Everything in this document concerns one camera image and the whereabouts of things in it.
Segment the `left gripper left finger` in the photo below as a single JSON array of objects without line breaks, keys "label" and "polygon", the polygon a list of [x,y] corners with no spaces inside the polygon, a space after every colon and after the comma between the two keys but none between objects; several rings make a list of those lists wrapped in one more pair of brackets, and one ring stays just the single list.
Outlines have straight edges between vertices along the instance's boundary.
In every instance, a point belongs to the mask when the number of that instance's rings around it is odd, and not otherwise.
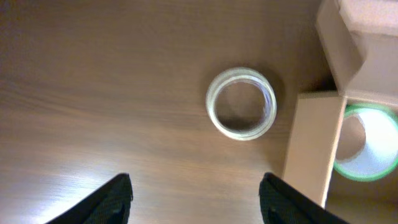
[{"label": "left gripper left finger", "polygon": [[132,201],[130,176],[120,173],[49,223],[127,224]]}]

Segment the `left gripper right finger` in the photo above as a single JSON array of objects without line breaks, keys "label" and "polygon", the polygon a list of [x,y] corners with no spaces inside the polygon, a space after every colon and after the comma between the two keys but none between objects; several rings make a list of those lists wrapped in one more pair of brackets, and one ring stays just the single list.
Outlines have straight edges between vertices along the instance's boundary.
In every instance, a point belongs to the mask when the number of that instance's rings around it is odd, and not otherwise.
[{"label": "left gripper right finger", "polygon": [[265,224],[347,224],[271,172],[259,185],[259,203]]}]

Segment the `green tape roll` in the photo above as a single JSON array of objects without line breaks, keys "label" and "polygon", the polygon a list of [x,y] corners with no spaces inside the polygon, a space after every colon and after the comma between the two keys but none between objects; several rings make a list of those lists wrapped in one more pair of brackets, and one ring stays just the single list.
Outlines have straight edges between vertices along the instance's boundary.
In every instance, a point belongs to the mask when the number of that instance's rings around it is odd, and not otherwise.
[{"label": "green tape roll", "polygon": [[372,182],[397,167],[397,115],[381,105],[348,105],[334,169],[347,179]]}]

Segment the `beige tape roll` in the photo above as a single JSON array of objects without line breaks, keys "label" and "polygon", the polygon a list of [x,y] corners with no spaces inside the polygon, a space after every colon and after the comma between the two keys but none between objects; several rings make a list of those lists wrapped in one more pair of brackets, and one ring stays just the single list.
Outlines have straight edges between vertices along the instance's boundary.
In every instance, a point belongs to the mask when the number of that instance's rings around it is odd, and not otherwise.
[{"label": "beige tape roll", "polygon": [[[257,87],[264,98],[262,117],[249,129],[231,129],[218,118],[216,104],[221,92],[232,84],[248,83]],[[247,67],[234,67],[218,74],[210,83],[205,99],[206,111],[211,122],[225,136],[237,141],[250,141],[265,134],[274,124],[277,116],[277,99],[269,81],[258,71]]]}]

